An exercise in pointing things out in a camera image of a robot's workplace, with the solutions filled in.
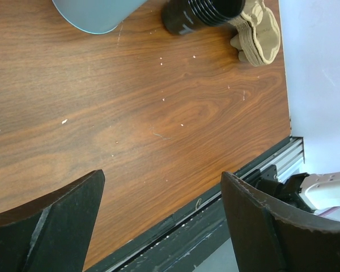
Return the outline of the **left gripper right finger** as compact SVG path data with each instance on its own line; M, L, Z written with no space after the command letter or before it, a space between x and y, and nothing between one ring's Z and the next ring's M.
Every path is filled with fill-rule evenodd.
M223 172L239 271L340 271L340 222L293 207Z

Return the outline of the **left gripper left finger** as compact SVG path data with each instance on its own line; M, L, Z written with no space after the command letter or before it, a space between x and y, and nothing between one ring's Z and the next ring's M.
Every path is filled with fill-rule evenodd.
M104 185L95 170L0 213L0 271L82 271Z

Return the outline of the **stack of black cups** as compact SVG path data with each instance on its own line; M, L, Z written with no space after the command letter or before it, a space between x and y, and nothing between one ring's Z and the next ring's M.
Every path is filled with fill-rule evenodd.
M244 0L172 0L165 3L161 19L173 35L186 35L207 27L218 27L241 14Z

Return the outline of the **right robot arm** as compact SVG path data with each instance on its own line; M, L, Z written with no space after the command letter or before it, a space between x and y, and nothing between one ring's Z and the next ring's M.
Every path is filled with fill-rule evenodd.
M340 172L293 175L284 183L278 198L309 213L340 207Z

